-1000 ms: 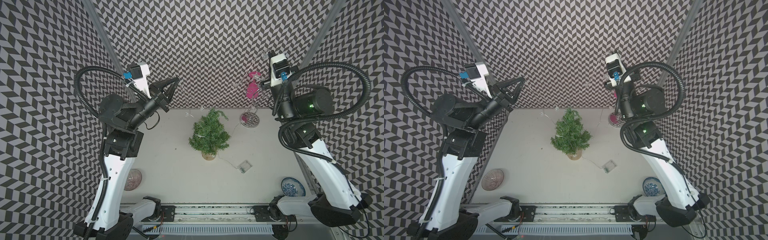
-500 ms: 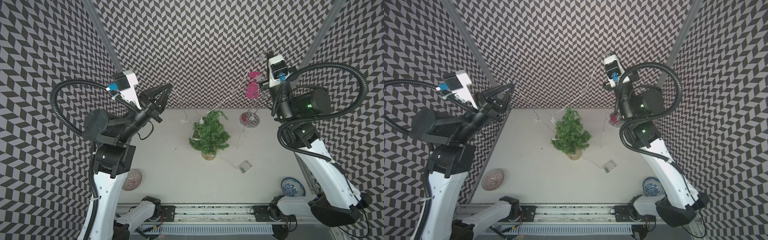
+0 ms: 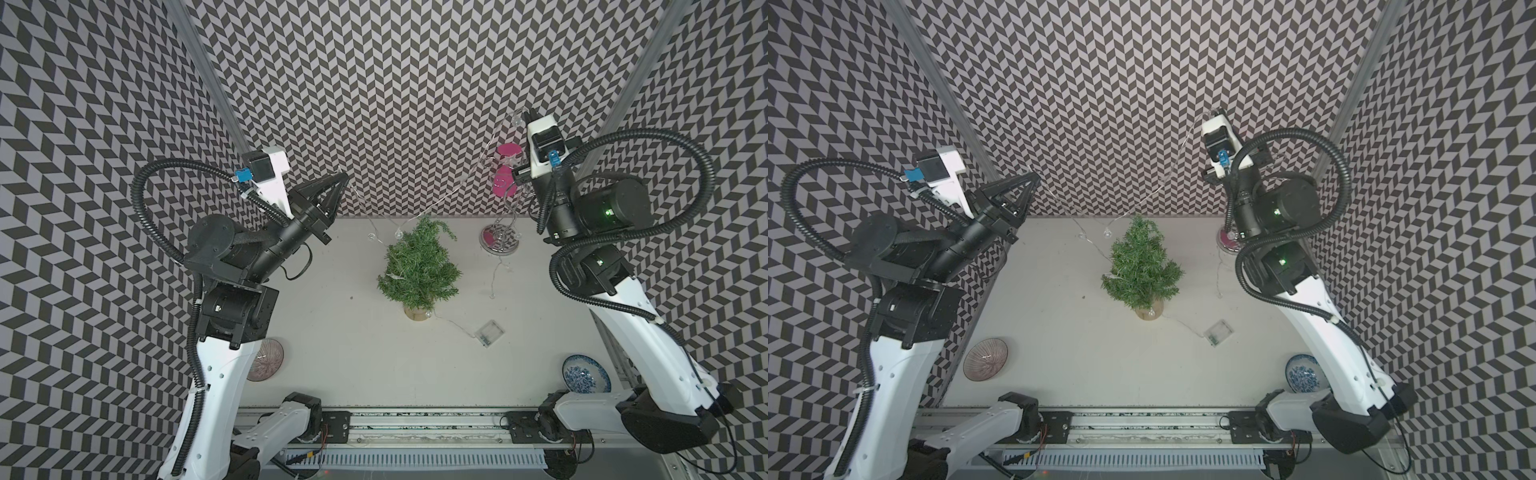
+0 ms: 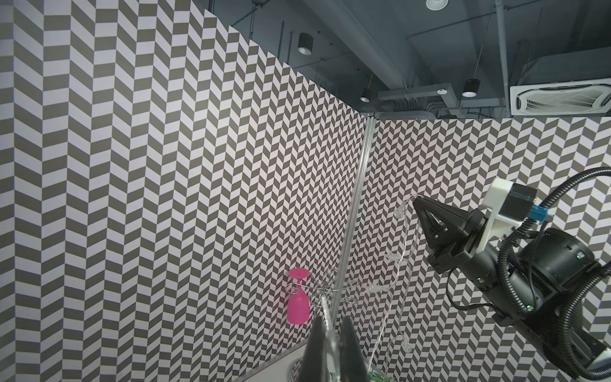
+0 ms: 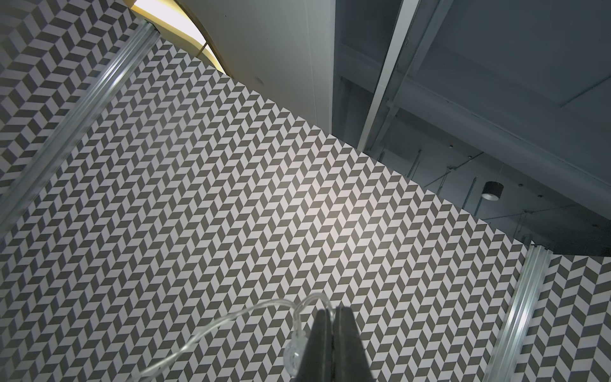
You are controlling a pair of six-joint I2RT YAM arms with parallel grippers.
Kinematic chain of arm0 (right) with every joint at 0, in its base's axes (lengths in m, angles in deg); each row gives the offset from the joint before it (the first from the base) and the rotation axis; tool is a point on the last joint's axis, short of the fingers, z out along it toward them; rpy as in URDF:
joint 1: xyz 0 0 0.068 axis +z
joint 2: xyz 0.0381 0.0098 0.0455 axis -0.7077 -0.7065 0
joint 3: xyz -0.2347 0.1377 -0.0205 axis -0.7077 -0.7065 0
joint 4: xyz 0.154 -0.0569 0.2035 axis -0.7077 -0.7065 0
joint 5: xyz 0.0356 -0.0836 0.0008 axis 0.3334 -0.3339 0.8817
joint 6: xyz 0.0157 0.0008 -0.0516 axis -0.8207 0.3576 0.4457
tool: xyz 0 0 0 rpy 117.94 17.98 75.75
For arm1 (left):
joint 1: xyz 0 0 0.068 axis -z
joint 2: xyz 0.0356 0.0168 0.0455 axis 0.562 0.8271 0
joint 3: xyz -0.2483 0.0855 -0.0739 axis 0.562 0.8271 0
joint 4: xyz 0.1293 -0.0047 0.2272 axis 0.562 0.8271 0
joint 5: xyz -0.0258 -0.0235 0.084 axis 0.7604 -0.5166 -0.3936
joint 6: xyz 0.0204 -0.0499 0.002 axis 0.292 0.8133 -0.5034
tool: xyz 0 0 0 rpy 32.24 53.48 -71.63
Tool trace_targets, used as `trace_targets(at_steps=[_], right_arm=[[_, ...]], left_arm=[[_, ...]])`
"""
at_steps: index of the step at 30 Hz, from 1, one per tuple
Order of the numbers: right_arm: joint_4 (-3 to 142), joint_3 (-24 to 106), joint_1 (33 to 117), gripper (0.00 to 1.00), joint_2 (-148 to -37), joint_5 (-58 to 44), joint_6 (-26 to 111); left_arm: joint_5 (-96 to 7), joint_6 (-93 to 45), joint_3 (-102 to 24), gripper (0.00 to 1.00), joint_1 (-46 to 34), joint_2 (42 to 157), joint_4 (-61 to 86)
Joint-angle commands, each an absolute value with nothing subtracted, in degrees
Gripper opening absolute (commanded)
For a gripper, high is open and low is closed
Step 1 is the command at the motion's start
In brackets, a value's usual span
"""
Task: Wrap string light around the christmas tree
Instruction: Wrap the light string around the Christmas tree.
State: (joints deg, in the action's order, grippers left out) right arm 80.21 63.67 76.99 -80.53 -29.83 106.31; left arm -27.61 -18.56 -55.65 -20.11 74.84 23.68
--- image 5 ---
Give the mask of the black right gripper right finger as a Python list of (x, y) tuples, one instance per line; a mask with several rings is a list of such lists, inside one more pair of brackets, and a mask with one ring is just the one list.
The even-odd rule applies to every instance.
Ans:
[(337, 307), (333, 327), (333, 381), (374, 381), (366, 352), (350, 307)]

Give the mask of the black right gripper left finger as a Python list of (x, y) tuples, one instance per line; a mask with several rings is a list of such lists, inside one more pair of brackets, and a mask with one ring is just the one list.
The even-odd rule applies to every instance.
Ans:
[(297, 382), (331, 382), (333, 375), (333, 333), (328, 310), (319, 310), (302, 356)]

